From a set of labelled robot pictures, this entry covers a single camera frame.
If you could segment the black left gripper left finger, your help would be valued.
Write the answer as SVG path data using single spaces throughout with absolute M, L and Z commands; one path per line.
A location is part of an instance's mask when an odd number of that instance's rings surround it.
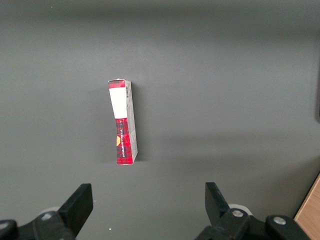
M 39 214 L 19 226 L 14 219 L 0 221 L 2 240 L 75 240 L 93 210 L 92 185 L 81 184 L 58 208 Z

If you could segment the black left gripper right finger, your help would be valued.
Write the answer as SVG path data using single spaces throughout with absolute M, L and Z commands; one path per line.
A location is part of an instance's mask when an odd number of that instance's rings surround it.
M 308 235 L 290 217 L 269 215 L 265 221 L 245 210 L 231 208 L 215 182 L 205 184 L 205 210 L 211 225 L 197 240 L 307 240 Z

